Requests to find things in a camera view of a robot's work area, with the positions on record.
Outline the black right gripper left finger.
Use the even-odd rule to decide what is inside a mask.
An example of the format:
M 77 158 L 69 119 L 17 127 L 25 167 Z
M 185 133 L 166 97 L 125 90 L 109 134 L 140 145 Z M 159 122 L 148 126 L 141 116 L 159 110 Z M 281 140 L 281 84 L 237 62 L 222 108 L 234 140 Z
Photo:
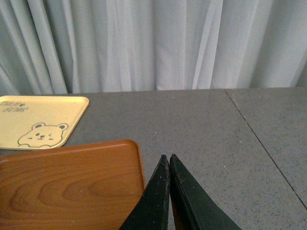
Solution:
M 137 205 L 121 230 L 166 230 L 168 227 L 170 170 L 162 155 Z

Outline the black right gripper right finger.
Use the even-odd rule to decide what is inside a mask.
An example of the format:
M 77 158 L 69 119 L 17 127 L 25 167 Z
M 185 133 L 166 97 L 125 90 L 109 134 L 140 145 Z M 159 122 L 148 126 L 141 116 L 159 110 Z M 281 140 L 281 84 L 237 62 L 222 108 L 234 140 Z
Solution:
M 170 196 L 177 230 L 238 230 L 177 155 L 170 158 Z

